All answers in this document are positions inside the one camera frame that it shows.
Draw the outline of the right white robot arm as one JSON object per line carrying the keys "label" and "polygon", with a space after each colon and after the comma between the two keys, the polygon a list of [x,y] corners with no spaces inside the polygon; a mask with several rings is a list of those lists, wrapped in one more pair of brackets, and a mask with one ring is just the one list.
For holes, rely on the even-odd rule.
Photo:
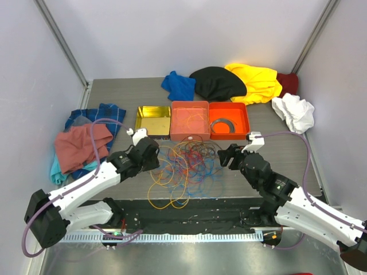
{"label": "right white robot arm", "polygon": [[259,219],[265,226],[278,223],[317,239],[337,251],[342,260],[366,271],[366,222],[346,215],[310,195],[293,180],[271,169],[255,152],[237,144],[219,150],[220,164],[238,170],[264,199]]}

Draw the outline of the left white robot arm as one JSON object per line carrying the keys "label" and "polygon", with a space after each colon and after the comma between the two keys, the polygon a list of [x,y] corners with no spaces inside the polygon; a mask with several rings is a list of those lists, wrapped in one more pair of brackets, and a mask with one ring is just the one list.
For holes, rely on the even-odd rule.
{"label": "left white robot arm", "polygon": [[129,149],[113,153],[98,169],[73,183],[50,193],[34,192],[24,217],[26,230],[46,249],[68,232],[94,225],[117,228],[124,214],[112,198],[88,206],[84,202],[140,172],[158,168],[158,154],[158,143],[143,137]]}

